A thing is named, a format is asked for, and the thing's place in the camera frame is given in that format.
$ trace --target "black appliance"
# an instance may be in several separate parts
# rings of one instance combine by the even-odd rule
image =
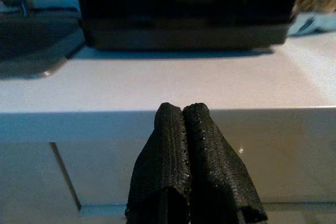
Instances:
[[[295,0],[79,0],[88,46],[250,49],[284,43]]]

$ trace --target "black mesh fabric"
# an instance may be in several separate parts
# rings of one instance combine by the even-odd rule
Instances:
[[[183,111],[191,161],[192,224],[265,224],[266,213],[247,169],[203,103]]]
[[[154,131],[136,160],[127,211],[129,224],[189,222],[191,173],[182,111],[161,104]]]

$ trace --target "dark device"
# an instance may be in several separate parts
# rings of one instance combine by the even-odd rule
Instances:
[[[79,0],[90,47],[251,49],[285,42],[295,0]]]

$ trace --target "white countertop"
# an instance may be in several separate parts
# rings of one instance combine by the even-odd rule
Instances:
[[[49,78],[0,81],[0,113],[155,111],[162,102],[210,109],[336,105],[336,33],[289,38],[272,49],[240,56],[84,48]]]

